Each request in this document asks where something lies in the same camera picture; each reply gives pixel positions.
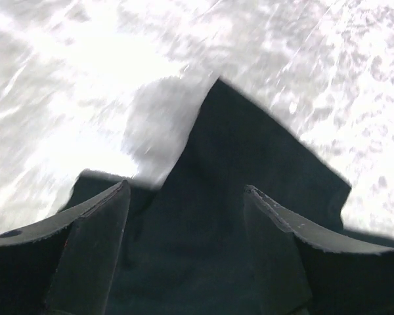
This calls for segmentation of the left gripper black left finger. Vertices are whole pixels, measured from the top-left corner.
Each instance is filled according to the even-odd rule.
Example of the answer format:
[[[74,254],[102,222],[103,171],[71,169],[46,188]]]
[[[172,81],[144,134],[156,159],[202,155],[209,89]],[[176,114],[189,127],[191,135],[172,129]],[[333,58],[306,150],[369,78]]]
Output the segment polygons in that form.
[[[104,314],[129,202],[121,181],[0,235],[0,314]]]

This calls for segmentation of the black t shirt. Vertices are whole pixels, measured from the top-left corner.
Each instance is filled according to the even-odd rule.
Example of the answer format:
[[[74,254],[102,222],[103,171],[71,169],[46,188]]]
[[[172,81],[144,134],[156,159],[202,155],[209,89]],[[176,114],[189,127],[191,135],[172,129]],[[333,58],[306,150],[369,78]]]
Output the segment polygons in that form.
[[[83,203],[121,181],[84,171],[69,203]],[[341,209],[350,185],[219,80],[162,187],[129,184],[104,314],[263,314],[244,220],[247,186],[331,231],[394,247],[346,232]]]

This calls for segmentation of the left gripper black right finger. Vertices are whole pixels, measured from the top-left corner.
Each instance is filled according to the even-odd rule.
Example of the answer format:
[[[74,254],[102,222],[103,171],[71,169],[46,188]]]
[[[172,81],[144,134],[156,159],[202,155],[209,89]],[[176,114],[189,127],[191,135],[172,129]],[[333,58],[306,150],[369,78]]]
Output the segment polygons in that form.
[[[331,231],[247,186],[263,314],[394,314],[394,247]]]

